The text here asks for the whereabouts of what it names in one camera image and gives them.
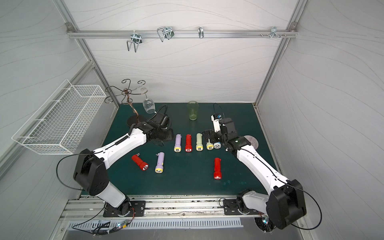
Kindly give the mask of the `blue flashlight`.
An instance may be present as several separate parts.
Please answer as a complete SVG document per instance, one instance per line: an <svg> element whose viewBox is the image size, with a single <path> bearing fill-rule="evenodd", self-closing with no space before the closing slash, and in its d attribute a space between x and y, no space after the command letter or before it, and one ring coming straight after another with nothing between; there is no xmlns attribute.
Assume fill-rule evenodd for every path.
<svg viewBox="0 0 384 240"><path fill-rule="evenodd" d="M215 149L220 149L222 147L220 142L215 142L213 145Z"/></svg>

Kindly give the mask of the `pale green flashlight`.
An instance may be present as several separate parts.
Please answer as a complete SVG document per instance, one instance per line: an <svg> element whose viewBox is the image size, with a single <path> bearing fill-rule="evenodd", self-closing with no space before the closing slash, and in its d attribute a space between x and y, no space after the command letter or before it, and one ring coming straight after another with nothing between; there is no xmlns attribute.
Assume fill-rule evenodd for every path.
<svg viewBox="0 0 384 240"><path fill-rule="evenodd" d="M206 148L209 151L214 149L214 145L211 143L210 139L207 139Z"/></svg>
<svg viewBox="0 0 384 240"><path fill-rule="evenodd" d="M201 133L197 133L196 135L196 151L201 152L204 150L203 146L203 135Z"/></svg>

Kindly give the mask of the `purple flashlight row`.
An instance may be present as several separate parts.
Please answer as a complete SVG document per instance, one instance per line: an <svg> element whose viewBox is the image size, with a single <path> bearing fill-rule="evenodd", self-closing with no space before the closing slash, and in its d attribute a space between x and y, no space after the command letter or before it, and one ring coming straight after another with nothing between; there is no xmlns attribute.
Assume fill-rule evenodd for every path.
<svg viewBox="0 0 384 240"><path fill-rule="evenodd" d="M181 142L182 142L182 135L181 134L177 134L176 137L175 137L174 152L179 153L179 152L182 151Z"/></svg>
<svg viewBox="0 0 384 240"><path fill-rule="evenodd" d="M157 165L155 167L155 172L157 174L161 174L164 171L164 158L165 158L165 153L160 152L157 154Z"/></svg>

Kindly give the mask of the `red flashlight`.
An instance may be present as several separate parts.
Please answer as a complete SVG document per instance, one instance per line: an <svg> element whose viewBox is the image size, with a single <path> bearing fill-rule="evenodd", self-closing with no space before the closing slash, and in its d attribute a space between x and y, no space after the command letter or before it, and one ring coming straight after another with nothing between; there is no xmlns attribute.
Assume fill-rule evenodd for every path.
<svg viewBox="0 0 384 240"><path fill-rule="evenodd" d="M133 155L132 160L139 166L142 171L146 171L149 167L148 163L140 158L140 153Z"/></svg>
<svg viewBox="0 0 384 240"><path fill-rule="evenodd" d="M193 150L192 147L192 136L190 134L186 135L186 146L185 146L185 151L187 153L190 153Z"/></svg>
<svg viewBox="0 0 384 240"><path fill-rule="evenodd" d="M214 179L215 180L221 180L222 179L221 159L220 158L215 158Z"/></svg>

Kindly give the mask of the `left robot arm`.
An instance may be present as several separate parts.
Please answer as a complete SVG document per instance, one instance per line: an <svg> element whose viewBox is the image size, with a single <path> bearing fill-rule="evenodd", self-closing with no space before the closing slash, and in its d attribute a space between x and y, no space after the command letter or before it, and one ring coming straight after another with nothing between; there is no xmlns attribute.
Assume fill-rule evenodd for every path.
<svg viewBox="0 0 384 240"><path fill-rule="evenodd" d="M96 150L85 149L78 156L73 179L82 190L106 203L116 216L127 216L132 208L130 198L114 186L108 169L135 148L150 141L171 141L175 137L172 120L156 113L150 119L132 124L128 133Z"/></svg>

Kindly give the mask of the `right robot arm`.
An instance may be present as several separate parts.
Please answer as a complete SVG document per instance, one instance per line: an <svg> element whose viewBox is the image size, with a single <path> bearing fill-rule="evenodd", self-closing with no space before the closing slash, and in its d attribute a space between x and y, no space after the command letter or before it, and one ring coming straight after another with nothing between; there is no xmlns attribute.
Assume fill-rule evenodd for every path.
<svg viewBox="0 0 384 240"><path fill-rule="evenodd" d="M236 198L237 210L242 215L259 213L255 219L258 228L267 233L275 228L286 228L307 214L303 186L297 180L289 180L274 169L258 152L255 138L240 136L232 119L221 114L211 115L213 129L203 136L213 141L213 147L221 145L243 163L260 181L266 194L245 190Z"/></svg>

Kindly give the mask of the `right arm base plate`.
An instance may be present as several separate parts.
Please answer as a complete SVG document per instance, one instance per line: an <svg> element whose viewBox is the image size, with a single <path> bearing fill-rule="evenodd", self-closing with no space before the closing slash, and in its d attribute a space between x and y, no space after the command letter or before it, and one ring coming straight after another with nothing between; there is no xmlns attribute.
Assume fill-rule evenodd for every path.
<svg viewBox="0 0 384 240"><path fill-rule="evenodd" d="M232 215L260 215L259 211L254 209L249 209L246 207L244 202L237 199L220 199L220 206L224 209L224 214L226 216Z"/></svg>

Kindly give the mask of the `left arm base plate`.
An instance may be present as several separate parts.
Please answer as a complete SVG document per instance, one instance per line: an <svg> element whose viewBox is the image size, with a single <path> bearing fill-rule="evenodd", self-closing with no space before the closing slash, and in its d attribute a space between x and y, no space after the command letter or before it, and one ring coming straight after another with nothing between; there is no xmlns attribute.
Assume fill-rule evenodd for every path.
<svg viewBox="0 0 384 240"><path fill-rule="evenodd" d="M110 204L106 204L103 212L104 218L125 218L125 217L142 217L144 215L146 207L145 201L124 201L120 206L113 207Z"/></svg>

